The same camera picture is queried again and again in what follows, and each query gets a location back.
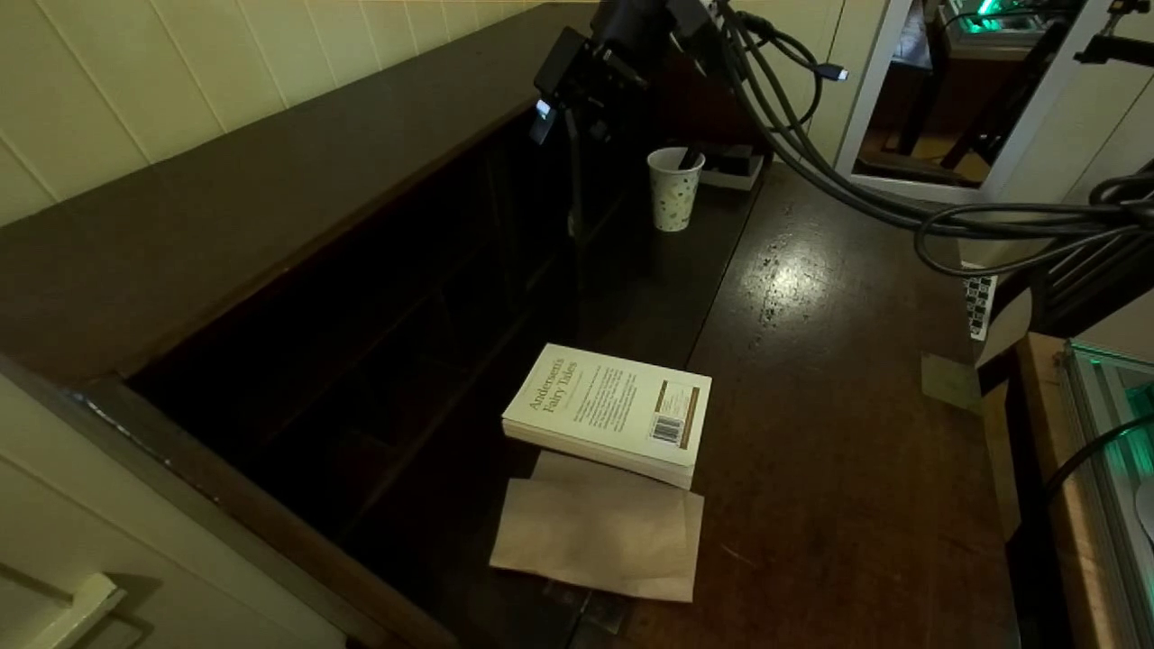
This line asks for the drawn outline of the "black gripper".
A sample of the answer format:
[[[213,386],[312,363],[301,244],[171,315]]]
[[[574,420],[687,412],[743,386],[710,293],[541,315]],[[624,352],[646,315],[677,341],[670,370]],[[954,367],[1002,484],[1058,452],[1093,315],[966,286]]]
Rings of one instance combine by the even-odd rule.
[[[532,137],[539,145],[544,145],[563,120],[574,120],[591,142],[609,145],[653,89],[653,80],[614,44],[563,29],[533,77],[533,89]]]

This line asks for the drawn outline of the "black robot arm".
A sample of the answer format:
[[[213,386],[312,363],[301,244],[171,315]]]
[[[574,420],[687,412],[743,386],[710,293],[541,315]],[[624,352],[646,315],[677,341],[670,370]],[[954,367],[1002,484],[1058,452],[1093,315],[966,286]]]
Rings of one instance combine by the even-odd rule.
[[[614,142],[658,104],[670,50],[728,89],[741,45],[725,31],[725,0],[598,0],[585,31],[563,29],[533,77],[532,137],[544,145],[558,122]]]

